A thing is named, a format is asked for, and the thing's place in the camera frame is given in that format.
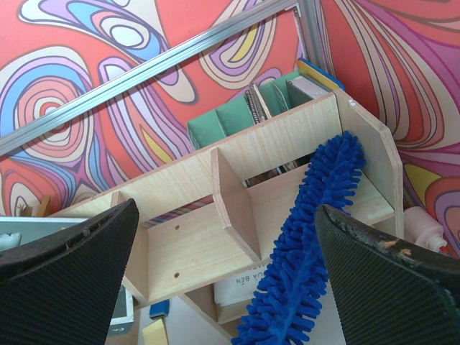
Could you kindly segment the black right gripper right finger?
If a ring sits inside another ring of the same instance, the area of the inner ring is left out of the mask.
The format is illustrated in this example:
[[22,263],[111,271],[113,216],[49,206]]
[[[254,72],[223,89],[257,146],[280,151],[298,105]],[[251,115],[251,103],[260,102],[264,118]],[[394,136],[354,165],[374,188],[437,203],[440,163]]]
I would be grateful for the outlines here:
[[458,344],[459,260],[332,206],[316,232],[347,344]]

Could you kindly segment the blue microfiber duster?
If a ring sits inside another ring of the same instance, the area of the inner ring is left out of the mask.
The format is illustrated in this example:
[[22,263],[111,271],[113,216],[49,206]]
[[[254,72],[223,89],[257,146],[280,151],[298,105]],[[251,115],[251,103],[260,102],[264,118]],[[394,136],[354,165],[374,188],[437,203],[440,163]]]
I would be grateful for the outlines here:
[[309,341],[328,282],[316,233],[316,210],[323,204],[339,210],[352,205],[350,198],[365,164],[361,143],[348,131],[315,150],[233,344]]

